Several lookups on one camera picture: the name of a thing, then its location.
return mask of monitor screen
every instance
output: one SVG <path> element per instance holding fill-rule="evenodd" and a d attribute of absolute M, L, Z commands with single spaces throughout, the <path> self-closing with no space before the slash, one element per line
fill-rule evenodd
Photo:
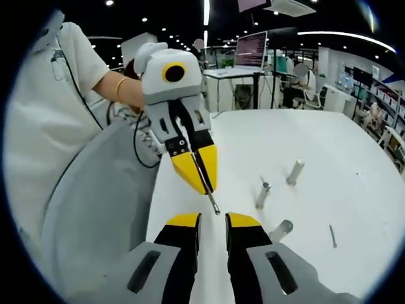
<path fill-rule="evenodd" d="M 353 68 L 353 78 L 354 80 L 357 80 L 358 82 L 364 84 L 366 87 L 371 87 L 371 85 L 373 84 L 372 74 L 360 70 L 356 67 Z"/>
<path fill-rule="evenodd" d="M 267 32 L 260 32 L 238 39 L 235 65 L 262 67 L 266 53 Z"/>
<path fill-rule="evenodd" d="M 266 4 L 266 0 L 238 0 L 239 13 Z"/>

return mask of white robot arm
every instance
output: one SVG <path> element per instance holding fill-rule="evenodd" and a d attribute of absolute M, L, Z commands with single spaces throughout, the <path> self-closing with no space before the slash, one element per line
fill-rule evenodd
<path fill-rule="evenodd" d="M 135 56 L 135 72 L 151 128 L 166 145 L 177 173 L 201 194 L 216 189 L 216 146 L 208 132 L 211 120 L 201 94 L 202 75 L 190 52 L 168 49 L 167 43 L 144 44 Z M 186 137 L 176 123 L 179 118 Z"/>

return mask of dark ceiling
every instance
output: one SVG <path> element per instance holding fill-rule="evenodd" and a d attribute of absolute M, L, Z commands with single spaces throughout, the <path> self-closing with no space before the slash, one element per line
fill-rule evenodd
<path fill-rule="evenodd" d="M 292 42 L 292 46 L 299 49 L 303 43 L 305 48 L 315 49 L 321 43 L 322 46 L 339 50 L 347 46 L 344 51 L 380 62 L 394 72 L 401 72 L 402 60 L 399 58 L 402 56 L 401 51 L 405 50 L 405 39 L 398 33 L 405 27 L 402 20 L 394 16 L 395 10 L 392 8 L 395 1 L 367 1 L 376 17 L 375 24 L 378 24 L 374 32 L 361 14 L 359 1 L 299 1 L 314 8 L 316 13 L 292 18 L 282 14 L 276 16 L 263 9 L 253 9 L 240 14 L 237 0 L 210 0 L 211 14 L 207 27 L 203 25 L 204 0 L 114 0 L 112 6 L 106 6 L 106 0 L 61 0 L 61 9 L 66 20 L 81 26 L 87 36 L 119 37 L 125 41 L 150 32 L 157 35 L 159 41 L 168 42 L 171 48 L 183 48 L 181 43 L 192 48 L 197 38 L 203 38 L 204 30 L 209 33 L 209 46 L 224 45 L 224 41 L 236 40 L 236 35 L 242 36 L 244 31 L 250 34 L 280 27 L 297 27 L 298 31 L 334 30 L 361 34 L 393 46 L 399 56 L 393 52 L 387 53 L 385 48 L 370 42 L 335 35 L 299 36 Z M 117 44 L 122 41 L 92 40 L 92 43 L 110 68 L 116 68 L 121 63 L 121 52 Z"/>

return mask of chair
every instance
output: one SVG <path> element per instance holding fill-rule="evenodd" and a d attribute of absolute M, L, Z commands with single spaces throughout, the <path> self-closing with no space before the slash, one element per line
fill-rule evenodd
<path fill-rule="evenodd" d="M 322 108 L 322 102 L 321 102 L 321 91 L 323 88 L 323 85 L 326 83 L 326 78 L 325 77 L 319 77 L 316 76 L 316 91 L 315 93 L 310 92 L 309 90 L 305 89 L 304 90 L 304 98 L 294 98 L 294 100 L 298 103 L 298 108 L 303 109 L 305 106 L 308 106 L 309 108 L 314 108 L 314 109 L 320 109 Z M 306 93 L 312 93 L 315 94 L 313 100 L 309 100 L 307 97 Z"/>
<path fill-rule="evenodd" d="M 125 122 L 105 128 L 72 161 L 53 192 L 42 230 L 50 283 L 67 297 L 103 283 L 110 265 L 146 239 L 158 168 L 143 167 Z M 139 158 L 159 159 L 137 141 Z"/>

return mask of gold bracelet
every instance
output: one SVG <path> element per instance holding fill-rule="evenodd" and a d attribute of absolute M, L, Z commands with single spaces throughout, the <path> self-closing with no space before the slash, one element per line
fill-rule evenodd
<path fill-rule="evenodd" d="M 118 90 L 120 90 L 120 86 L 122 85 L 122 83 L 124 81 L 126 81 L 127 79 L 129 79 L 128 77 L 122 78 L 120 80 L 120 82 L 116 85 L 116 89 L 115 89 L 115 95 L 116 95 L 116 99 L 118 100 L 119 103 L 123 103 L 122 100 L 120 99 L 120 97 L 118 96 Z"/>

